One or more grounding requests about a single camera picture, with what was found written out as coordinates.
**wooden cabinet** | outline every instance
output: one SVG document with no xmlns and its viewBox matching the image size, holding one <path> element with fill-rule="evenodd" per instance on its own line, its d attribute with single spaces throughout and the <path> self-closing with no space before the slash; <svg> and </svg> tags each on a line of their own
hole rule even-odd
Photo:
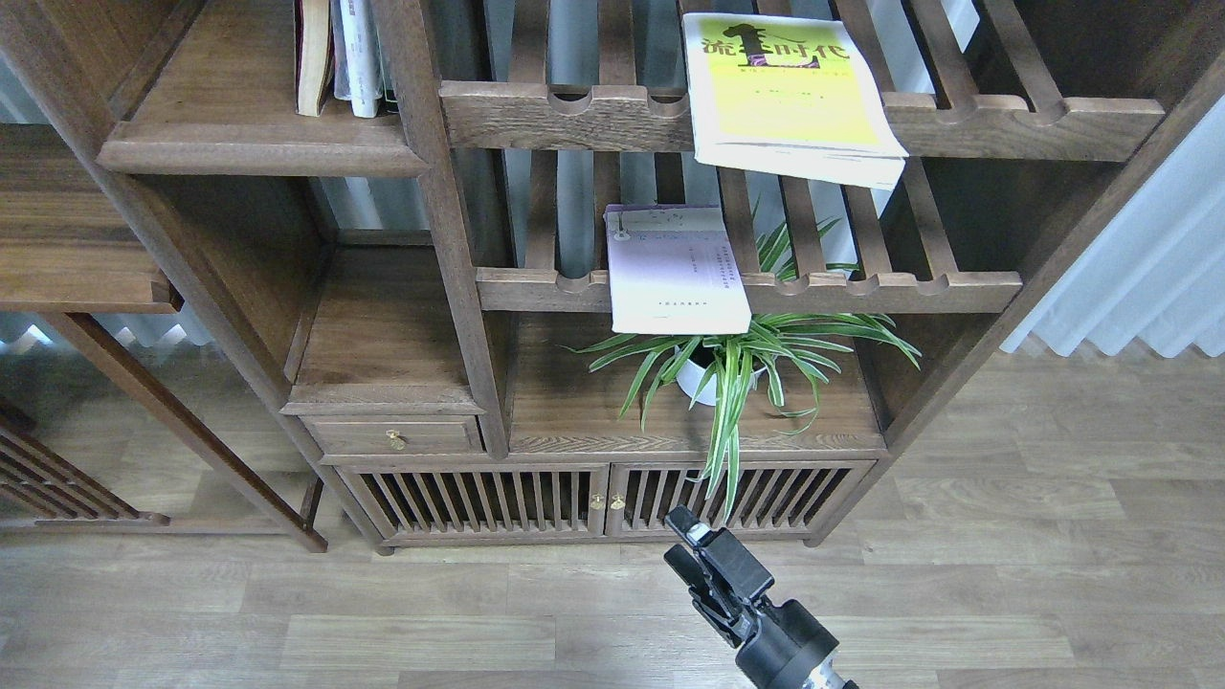
<svg viewBox="0 0 1225 689">
<path fill-rule="evenodd" d="M 608 332 L 599 217 L 621 199 L 622 156 L 652 156 L 657 197 L 685 200 L 687 99 L 637 83 L 637 2 L 598 4 L 598 78 L 576 86 L 546 82 L 545 0 L 514 5 L 507 81 L 483 2 L 376 0 L 402 113 L 374 120 L 343 103 L 293 114 L 289 2 L 96 5 L 0 5 L 6 58 L 372 544 L 641 538 L 670 503 L 718 511 L 684 479 L 706 412 L 666 390 L 646 430 L 619 422 L 632 370 L 589 375 L 561 348 Z M 810 544 L 1225 93 L 1218 0 L 979 0 L 964 53 L 938 1 L 903 2 L 935 94 L 894 88 L 867 2 L 831 6 L 914 156 L 880 217 L 843 189 L 864 270 L 823 270 L 809 185 L 780 179 L 806 267 L 761 272 L 745 174 L 714 173 L 756 311 L 884 311 L 924 352 L 916 371 L 858 346 L 799 435 L 751 405 L 731 525 Z M 532 150 L 522 265 L 502 148 Z M 559 150 L 593 152 L 582 275 L 556 262 Z M 337 245 L 306 175 L 415 177 L 432 246 Z"/>
</svg>

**wooden floor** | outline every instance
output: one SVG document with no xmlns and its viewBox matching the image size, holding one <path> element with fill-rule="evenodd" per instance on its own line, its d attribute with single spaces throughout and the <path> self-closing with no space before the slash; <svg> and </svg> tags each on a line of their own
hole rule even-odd
<svg viewBox="0 0 1225 689">
<path fill-rule="evenodd" d="M 300 461 L 216 353 L 157 370 L 287 490 Z M 233 497 L 80 367 L 0 394 L 138 509 Z M 753 550 L 865 689 L 1225 688 L 1225 360 L 997 356 L 816 549 Z M 0 537 L 0 687 L 737 688 L 660 544 L 371 555 L 332 541 Z"/>
</svg>

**yellow book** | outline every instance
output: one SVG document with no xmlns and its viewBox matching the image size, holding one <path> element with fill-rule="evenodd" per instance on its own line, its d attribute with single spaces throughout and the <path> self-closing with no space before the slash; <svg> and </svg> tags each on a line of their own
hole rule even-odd
<svg viewBox="0 0 1225 689">
<path fill-rule="evenodd" d="M 842 22 L 684 17 L 701 163 L 891 189 L 907 152 Z"/>
</svg>

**book cover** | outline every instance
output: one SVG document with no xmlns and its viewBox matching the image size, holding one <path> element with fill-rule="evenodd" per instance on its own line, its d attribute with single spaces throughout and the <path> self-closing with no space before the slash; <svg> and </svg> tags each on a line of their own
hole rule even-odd
<svg viewBox="0 0 1225 689">
<path fill-rule="evenodd" d="M 374 15 L 368 0 L 339 0 L 339 4 L 343 36 L 337 39 L 344 43 L 349 104 L 354 115 L 372 118 L 379 114 L 382 98 Z"/>
<path fill-rule="evenodd" d="M 718 206 L 609 206 L 612 331 L 729 335 L 752 314 Z"/>
<path fill-rule="evenodd" d="M 294 65 L 299 115 L 317 118 L 332 86 L 332 12 L 328 0 L 296 0 L 294 20 L 298 61 Z"/>
<path fill-rule="evenodd" d="M 698 162 L 895 184 L 907 152 L 842 22 L 687 13 L 682 23 Z"/>
</svg>

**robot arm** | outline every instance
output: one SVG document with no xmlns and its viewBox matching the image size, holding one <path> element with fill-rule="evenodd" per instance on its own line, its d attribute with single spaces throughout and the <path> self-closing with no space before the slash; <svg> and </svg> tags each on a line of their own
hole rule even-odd
<svg viewBox="0 0 1225 689">
<path fill-rule="evenodd" d="M 688 585 L 693 607 L 736 652 L 758 689 L 859 689 L 832 663 L 834 639 L 797 601 L 774 606 L 774 577 L 726 528 L 712 531 L 681 505 L 665 522 L 692 549 L 673 546 L 664 560 Z"/>
</svg>

